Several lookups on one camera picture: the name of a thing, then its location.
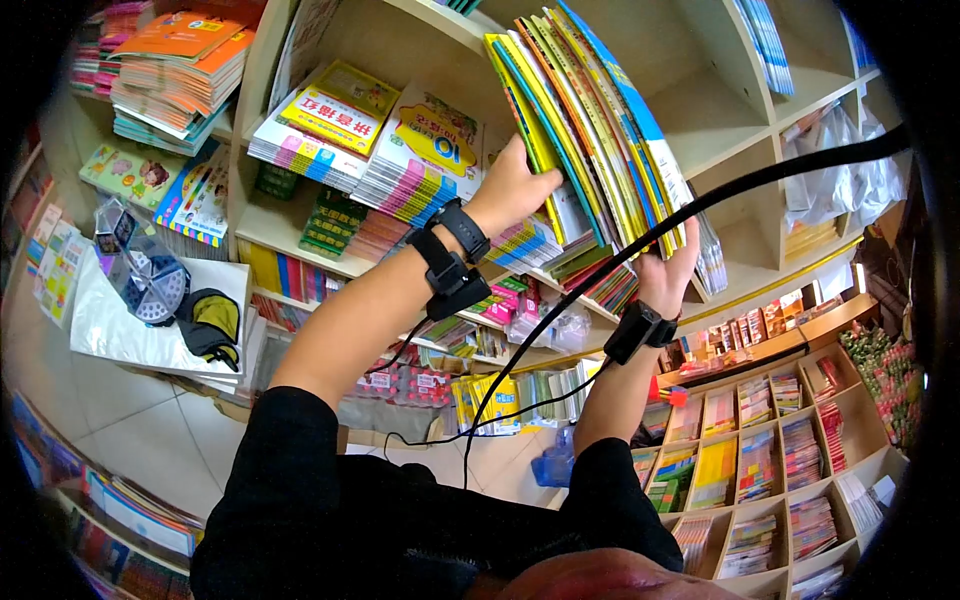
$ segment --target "wrist-mounted device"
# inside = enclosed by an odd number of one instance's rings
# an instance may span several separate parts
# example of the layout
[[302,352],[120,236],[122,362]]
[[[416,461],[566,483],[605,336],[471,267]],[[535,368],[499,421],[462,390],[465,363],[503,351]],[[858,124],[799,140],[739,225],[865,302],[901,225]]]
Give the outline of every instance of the wrist-mounted device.
[[491,294],[490,286],[475,268],[467,264],[456,252],[449,252],[433,232],[437,224],[443,225],[467,255],[470,264],[478,263],[490,251],[490,239],[460,207],[460,200],[453,199],[438,210],[409,238],[427,264],[426,280],[433,288],[434,296],[426,304],[426,314],[431,321],[441,321],[454,313],[473,306]]
[[620,315],[620,324],[603,351],[618,364],[626,365],[640,346],[663,348],[673,341],[676,332],[676,319],[668,321],[642,300],[635,300]]

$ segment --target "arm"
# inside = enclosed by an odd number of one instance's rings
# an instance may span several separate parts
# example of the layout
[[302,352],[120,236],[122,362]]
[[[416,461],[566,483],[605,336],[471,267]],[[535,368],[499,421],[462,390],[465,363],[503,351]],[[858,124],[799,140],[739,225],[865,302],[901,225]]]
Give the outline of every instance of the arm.
[[[695,218],[684,223],[686,246],[674,252],[666,262],[651,255],[642,254],[634,261],[639,279],[640,300],[660,313],[665,319],[680,314],[686,284],[693,275],[700,253],[700,229]],[[576,456],[591,444],[605,438],[619,438],[629,443],[647,405],[650,377],[659,350],[641,346],[634,357],[624,365],[610,365],[597,377],[584,412],[573,432],[573,449]]]
[[[531,175],[526,159],[523,142],[515,134],[464,206],[490,238],[532,214],[563,182],[556,169]],[[448,250],[464,257],[464,250],[443,226],[436,226],[434,232]],[[343,394],[384,348],[409,331],[433,296],[424,277],[426,270],[426,261],[408,246],[331,296],[297,334],[270,387],[301,388],[336,412]]]

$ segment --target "black cable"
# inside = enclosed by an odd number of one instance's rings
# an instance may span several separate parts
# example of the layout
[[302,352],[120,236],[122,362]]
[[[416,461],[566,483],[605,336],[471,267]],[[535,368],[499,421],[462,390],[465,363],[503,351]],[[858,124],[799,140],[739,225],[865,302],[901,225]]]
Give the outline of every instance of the black cable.
[[540,334],[551,323],[553,323],[553,321],[557,319],[557,317],[559,317],[568,306],[570,306],[570,304],[576,301],[576,299],[580,298],[586,292],[586,290],[593,287],[593,285],[595,285],[598,281],[612,273],[614,269],[626,262],[628,258],[640,252],[652,244],[655,240],[661,238],[670,229],[675,228],[683,221],[686,221],[688,218],[696,215],[697,213],[703,212],[711,206],[723,202],[727,198],[731,198],[737,194],[754,189],[755,187],[760,187],[761,185],[765,185],[767,183],[781,180],[793,175],[799,175],[801,173],[807,173],[809,171],[816,171],[819,169],[827,169],[829,167],[835,167],[842,164],[853,164],[857,162],[867,162],[869,160],[878,160],[902,150],[906,150],[908,147],[909,139],[907,138],[906,127],[901,124],[889,132],[879,137],[875,137],[869,141],[858,142],[837,148],[829,148],[810,155],[798,156],[784,162],[770,165],[769,167],[764,167],[758,171],[754,171],[753,173],[748,173],[743,177],[728,181],[727,183],[710,190],[697,200],[682,206],[680,210],[673,213],[663,221],[660,221],[656,226],[648,230],[633,243],[628,245],[622,251],[618,252],[613,258],[601,265],[596,271],[594,271],[583,282],[581,282],[580,285],[574,288],[569,294],[561,298],[560,302],[558,302],[557,305],[554,306],[553,309],[547,313],[543,319],[540,320],[530,335],[527,336],[527,339],[520,344],[520,347],[507,362],[507,365],[503,368],[503,370],[500,371],[496,379],[493,381],[493,384],[491,384],[490,389],[484,395],[483,400],[477,407],[476,416],[473,419],[473,424],[469,430],[470,434],[467,437],[467,449],[464,451],[464,490],[467,488],[468,458],[470,454],[470,447],[473,442],[473,432],[476,431],[477,423],[480,421],[480,415],[483,414],[483,411],[487,408],[487,404],[490,403],[493,392],[496,390],[497,386],[500,385],[500,382],[502,382],[504,378],[510,374],[510,371],[513,370],[513,368],[516,366],[516,363],[520,360],[520,357],[522,357],[527,349],[533,344],[534,340],[536,340]]
[[[593,381],[594,381],[597,377],[600,376],[600,373],[602,373],[602,372],[607,368],[607,366],[608,366],[610,363],[611,363],[611,361],[605,362],[603,365],[600,366],[600,369],[598,369],[597,372],[594,373],[593,376],[592,376],[590,379],[588,379],[587,381],[581,383],[581,384],[578,385],[576,388],[574,388],[573,390],[567,392],[567,393],[564,394],[563,396],[557,396],[557,397],[555,397],[555,398],[550,398],[550,399],[548,399],[548,400],[542,400],[542,401],[540,401],[540,402],[536,402],[536,403],[531,404],[530,406],[528,406],[528,407],[526,407],[526,408],[523,408],[523,409],[520,409],[520,410],[516,411],[515,413],[511,413],[510,415],[502,415],[502,416],[500,416],[500,417],[495,417],[495,418],[493,418],[493,419],[485,420],[485,421],[479,423],[479,424],[477,425],[477,428],[483,427],[484,425],[489,425],[489,424],[491,424],[491,423],[493,423],[493,422],[497,422],[497,421],[499,421],[499,420],[506,420],[506,419],[512,419],[513,417],[519,417],[519,416],[522,415],[523,413],[529,413],[530,411],[534,410],[535,408],[540,408],[541,406],[546,406],[547,404],[553,404],[554,402],[559,402],[559,401],[561,401],[561,400],[566,400],[567,398],[573,396],[574,394],[577,394],[578,392],[580,392],[581,390],[583,390],[584,388],[586,388],[586,386],[588,386],[589,384],[593,383]],[[467,431],[462,431],[461,433],[458,433],[457,435],[455,435],[455,436],[453,436],[453,437],[451,437],[451,438],[447,438],[447,439],[445,439],[445,440],[437,440],[437,441],[435,441],[435,442],[407,442],[399,432],[391,431],[390,433],[387,434],[386,439],[384,439],[384,441],[383,441],[383,457],[384,457],[384,458],[387,458],[387,442],[390,440],[390,436],[397,436],[398,438],[400,438],[400,441],[403,442],[403,443],[406,444],[406,445],[437,445],[437,444],[449,444],[449,443],[453,442],[454,440],[458,440],[458,439],[460,439],[460,438],[462,438],[462,437],[464,437],[464,436],[466,436],[466,435],[468,435],[468,434],[470,434],[470,433],[472,433],[472,432],[474,432],[474,431],[476,431],[476,429],[468,429]]]
[[369,375],[372,372],[383,371],[384,369],[389,369],[390,367],[392,367],[393,364],[400,358],[400,354],[402,354],[403,351],[406,350],[408,346],[410,346],[410,341],[413,340],[415,337],[417,337],[417,332],[420,331],[421,327],[426,325],[427,321],[430,321],[430,318],[423,317],[423,320],[417,323],[414,326],[414,328],[410,330],[410,335],[407,336],[407,339],[403,340],[403,344],[400,345],[399,350],[396,351],[396,354],[394,354],[394,357],[390,359],[389,363],[387,363],[386,365],[383,365],[382,367],[377,367],[376,369],[370,369],[369,371],[365,371],[363,374]]

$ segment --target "black sleeve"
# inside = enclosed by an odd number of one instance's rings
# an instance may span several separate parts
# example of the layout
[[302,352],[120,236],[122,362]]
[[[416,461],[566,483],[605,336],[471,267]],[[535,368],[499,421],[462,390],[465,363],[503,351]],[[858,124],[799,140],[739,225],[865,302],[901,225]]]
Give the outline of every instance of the black sleeve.
[[[336,451],[337,417],[318,397],[281,387],[256,402],[191,561],[197,598],[258,597],[289,579],[286,571],[324,538],[324,516],[340,504]],[[333,545],[310,550],[322,564]]]
[[680,546],[640,488],[630,447],[623,440],[600,440],[580,454],[560,513],[591,547],[626,548],[671,571],[684,570]]

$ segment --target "black wrist strap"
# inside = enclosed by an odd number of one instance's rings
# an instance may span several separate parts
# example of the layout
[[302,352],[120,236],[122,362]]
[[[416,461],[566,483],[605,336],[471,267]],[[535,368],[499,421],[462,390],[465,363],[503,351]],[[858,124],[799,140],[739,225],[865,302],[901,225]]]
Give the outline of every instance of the black wrist strap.
[[443,225],[457,239],[467,255],[467,262],[475,265],[490,251],[490,239],[460,207],[460,199],[454,198],[438,210],[426,222],[425,229]]

